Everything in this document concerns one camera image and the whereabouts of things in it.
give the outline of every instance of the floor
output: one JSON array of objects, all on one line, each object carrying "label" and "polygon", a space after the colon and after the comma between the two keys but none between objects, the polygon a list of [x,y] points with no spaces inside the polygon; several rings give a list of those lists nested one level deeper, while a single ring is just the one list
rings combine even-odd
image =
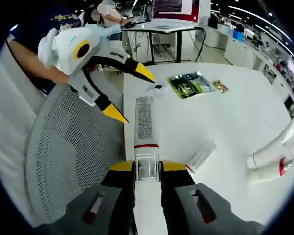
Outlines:
[{"label": "floor", "polygon": [[[201,42],[197,39],[195,40],[195,45],[198,49],[201,47]],[[160,55],[157,55],[157,53],[154,54],[155,61],[157,64],[162,63],[174,63],[174,62],[168,62],[172,61],[172,57],[165,53],[164,48],[160,48]],[[200,58],[198,59],[198,63],[205,62],[205,63],[217,63],[217,64],[226,64],[230,65],[230,63],[224,58],[224,52],[225,50],[222,49],[216,49],[203,45],[202,53]],[[183,61],[183,62],[193,62],[198,56],[198,51],[194,47],[194,54],[191,56],[190,61]],[[117,71],[104,71],[105,77],[108,78],[108,80],[123,94],[123,85],[124,85],[124,74],[118,73]]]}]

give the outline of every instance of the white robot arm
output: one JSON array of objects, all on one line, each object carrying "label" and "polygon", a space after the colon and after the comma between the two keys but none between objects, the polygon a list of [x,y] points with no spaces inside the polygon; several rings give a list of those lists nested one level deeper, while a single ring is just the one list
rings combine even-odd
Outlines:
[{"label": "white robot arm", "polygon": [[105,115],[128,123],[122,113],[109,101],[90,78],[84,65],[88,62],[106,64],[140,79],[154,83],[151,72],[141,63],[109,44],[101,43],[100,37],[89,28],[72,28],[56,35],[52,29],[38,46],[38,58],[50,68],[56,66],[69,77],[69,85],[78,91],[79,97],[91,106],[97,105]]}]

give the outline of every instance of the robotic arm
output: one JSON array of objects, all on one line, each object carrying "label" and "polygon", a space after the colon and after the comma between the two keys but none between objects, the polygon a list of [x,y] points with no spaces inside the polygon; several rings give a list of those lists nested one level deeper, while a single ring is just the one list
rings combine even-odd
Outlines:
[{"label": "robotic arm", "polygon": [[[89,28],[72,28],[60,32],[52,29],[38,46],[38,58],[50,68],[56,66],[69,77],[69,85],[77,90],[79,98],[90,106],[97,105],[102,112],[118,121],[128,123],[123,114],[95,85],[84,65],[106,64],[142,80],[154,83],[151,72],[141,63],[109,44],[101,43],[100,37]],[[101,73],[95,72],[96,79]]]}]

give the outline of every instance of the hand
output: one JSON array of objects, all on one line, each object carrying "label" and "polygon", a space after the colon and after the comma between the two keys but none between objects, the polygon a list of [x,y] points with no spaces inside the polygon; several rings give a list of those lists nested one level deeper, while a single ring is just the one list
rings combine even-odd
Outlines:
[{"label": "hand", "polygon": [[124,26],[126,25],[127,23],[130,23],[132,22],[132,19],[126,19],[126,20],[123,20],[121,23],[120,23],[120,26]]}]

